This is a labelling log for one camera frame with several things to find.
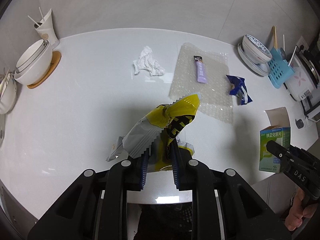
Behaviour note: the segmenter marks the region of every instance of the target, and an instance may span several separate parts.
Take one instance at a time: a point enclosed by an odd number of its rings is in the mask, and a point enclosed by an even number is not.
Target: power outlet
[[[297,45],[298,49],[300,49],[300,46],[303,45],[304,48],[303,48],[302,52],[309,49],[309,45],[307,44],[306,40],[302,36],[297,41],[296,45]]]

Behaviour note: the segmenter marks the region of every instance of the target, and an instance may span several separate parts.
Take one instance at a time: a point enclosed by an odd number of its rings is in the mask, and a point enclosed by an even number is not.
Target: blue dish rack
[[[274,47],[270,50],[272,60],[268,62],[270,67],[269,78],[275,88],[280,88],[294,74],[294,69],[283,60],[279,50]]]

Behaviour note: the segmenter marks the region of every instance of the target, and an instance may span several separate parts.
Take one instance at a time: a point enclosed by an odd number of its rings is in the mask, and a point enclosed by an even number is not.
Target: rice cooker
[[[304,100],[314,89],[317,89],[319,74],[313,63],[307,60],[301,51],[293,56],[291,67],[295,74],[284,85],[294,100]]]

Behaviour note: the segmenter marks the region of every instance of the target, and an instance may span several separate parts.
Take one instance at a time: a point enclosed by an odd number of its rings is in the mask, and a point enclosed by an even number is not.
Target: white tissue
[[[150,76],[162,76],[164,69],[160,67],[158,61],[153,58],[152,49],[149,46],[145,46],[143,51],[140,53],[138,60],[133,61],[134,74],[138,74],[141,69],[149,71]]]

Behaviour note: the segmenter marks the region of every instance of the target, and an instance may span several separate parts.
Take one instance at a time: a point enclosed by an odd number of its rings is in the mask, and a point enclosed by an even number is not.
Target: purple tube
[[[197,65],[198,82],[207,84],[207,79],[204,72],[204,64],[201,56],[193,56]]]

